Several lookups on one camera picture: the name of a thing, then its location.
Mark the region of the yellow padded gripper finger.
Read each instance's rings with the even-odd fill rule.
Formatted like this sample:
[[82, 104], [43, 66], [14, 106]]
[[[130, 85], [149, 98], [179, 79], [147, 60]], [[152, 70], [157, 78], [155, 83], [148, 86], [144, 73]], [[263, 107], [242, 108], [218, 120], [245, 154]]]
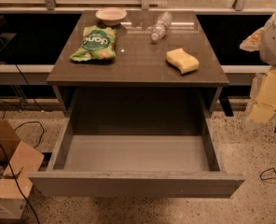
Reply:
[[266, 124], [276, 111], [276, 67], [266, 74], [256, 74], [246, 107], [244, 124], [261, 126]]

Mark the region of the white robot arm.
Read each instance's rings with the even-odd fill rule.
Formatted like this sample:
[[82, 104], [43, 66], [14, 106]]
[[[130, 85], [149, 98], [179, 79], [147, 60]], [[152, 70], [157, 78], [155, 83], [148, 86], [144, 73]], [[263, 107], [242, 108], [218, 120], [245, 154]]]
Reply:
[[247, 106], [246, 121], [251, 127], [267, 123], [276, 111], [276, 11], [265, 25], [240, 44], [245, 51], [258, 51], [262, 62], [270, 65], [270, 70], [257, 85], [258, 91], [251, 92]]

